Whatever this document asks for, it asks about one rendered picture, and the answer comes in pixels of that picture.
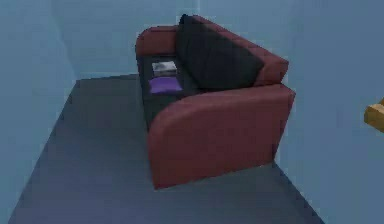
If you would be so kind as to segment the dark red sofa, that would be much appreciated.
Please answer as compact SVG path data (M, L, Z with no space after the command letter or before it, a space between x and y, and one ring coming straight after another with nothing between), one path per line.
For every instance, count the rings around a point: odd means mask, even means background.
M144 30L135 52L142 91L152 182L161 189L273 162L295 99L282 80L288 61L193 15L264 62L248 88L201 89L175 51L173 26ZM155 76L152 64L174 61L175 75ZM149 81L175 77L181 91L151 93Z

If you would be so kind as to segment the purple pillow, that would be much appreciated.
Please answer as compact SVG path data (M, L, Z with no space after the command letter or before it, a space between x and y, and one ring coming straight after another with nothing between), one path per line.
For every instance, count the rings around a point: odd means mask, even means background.
M175 92L181 91L182 87L175 77L158 77L153 78L149 81L150 92L164 93L164 92Z

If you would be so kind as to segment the black sofa back cushion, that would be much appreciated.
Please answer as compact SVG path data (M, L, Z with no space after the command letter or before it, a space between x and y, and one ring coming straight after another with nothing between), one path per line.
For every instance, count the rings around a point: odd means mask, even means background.
M264 62L247 48L183 14L175 40L176 55L201 89L251 87Z

